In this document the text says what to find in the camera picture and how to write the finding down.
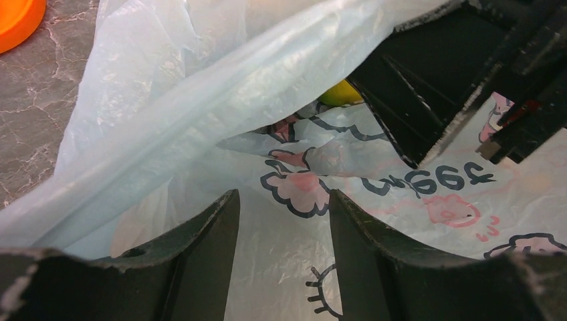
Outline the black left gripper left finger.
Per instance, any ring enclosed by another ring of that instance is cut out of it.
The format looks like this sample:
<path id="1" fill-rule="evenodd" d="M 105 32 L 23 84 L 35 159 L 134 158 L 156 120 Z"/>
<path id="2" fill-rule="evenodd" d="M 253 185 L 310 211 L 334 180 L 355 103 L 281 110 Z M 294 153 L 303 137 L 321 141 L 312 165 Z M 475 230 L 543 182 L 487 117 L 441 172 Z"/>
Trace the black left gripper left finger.
<path id="1" fill-rule="evenodd" d="M 1 250 L 2 320 L 222 320 L 239 230 L 231 190 L 117 258 Z"/>

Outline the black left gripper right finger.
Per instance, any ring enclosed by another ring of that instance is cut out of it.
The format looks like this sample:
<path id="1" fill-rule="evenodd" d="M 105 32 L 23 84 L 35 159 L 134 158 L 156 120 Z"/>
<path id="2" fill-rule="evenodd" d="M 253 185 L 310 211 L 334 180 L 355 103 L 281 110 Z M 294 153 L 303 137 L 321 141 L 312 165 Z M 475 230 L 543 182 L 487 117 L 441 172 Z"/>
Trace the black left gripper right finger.
<path id="1" fill-rule="evenodd" d="M 566 254 L 469 259 L 425 245 L 330 193 L 344 320 L 565 320 Z"/>

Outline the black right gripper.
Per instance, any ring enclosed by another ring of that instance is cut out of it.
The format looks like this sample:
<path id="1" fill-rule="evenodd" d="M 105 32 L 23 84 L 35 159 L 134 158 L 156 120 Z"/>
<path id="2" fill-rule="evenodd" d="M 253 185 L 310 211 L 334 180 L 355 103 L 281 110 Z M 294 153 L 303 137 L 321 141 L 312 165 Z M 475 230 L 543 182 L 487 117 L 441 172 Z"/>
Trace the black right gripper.
<path id="1" fill-rule="evenodd" d="M 489 87 L 513 105 L 477 152 L 520 163 L 566 126 L 566 2 L 533 1 L 513 25 L 503 1 L 449 1 L 396 26 L 348 76 L 409 167 L 445 149 L 446 128 L 509 30 Z"/>

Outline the yellow fake fruit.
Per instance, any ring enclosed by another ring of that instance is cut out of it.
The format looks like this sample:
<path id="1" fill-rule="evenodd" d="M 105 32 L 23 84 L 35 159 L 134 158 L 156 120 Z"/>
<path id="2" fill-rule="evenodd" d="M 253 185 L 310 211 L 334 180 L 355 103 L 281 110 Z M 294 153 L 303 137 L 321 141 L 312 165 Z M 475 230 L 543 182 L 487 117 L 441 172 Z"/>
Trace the yellow fake fruit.
<path id="1" fill-rule="evenodd" d="M 342 80 L 325 91 L 318 100 L 327 106 L 337 107 L 361 103 L 363 98 L 346 80 Z"/>

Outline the light blue plastic bag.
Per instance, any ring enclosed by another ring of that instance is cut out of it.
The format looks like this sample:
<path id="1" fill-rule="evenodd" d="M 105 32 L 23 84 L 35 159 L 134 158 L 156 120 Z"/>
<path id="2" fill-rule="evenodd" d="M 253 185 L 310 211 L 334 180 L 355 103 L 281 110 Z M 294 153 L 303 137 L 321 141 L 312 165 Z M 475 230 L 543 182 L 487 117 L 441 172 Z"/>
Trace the light blue plastic bag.
<path id="1" fill-rule="evenodd" d="M 222 320 L 344 320 L 333 190 L 454 255 L 566 254 L 566 126 L 520 163 L 477 152 L 513 105 L 489 87 L 510 30 L 417 169 L 364 100 L 318 100 L 447 2 L 101 1 L 54 175 L 2 210 L 1 250 L 117 258 L 235 189 Z M 514 25 L 532 4 L 504 3 Z"/>

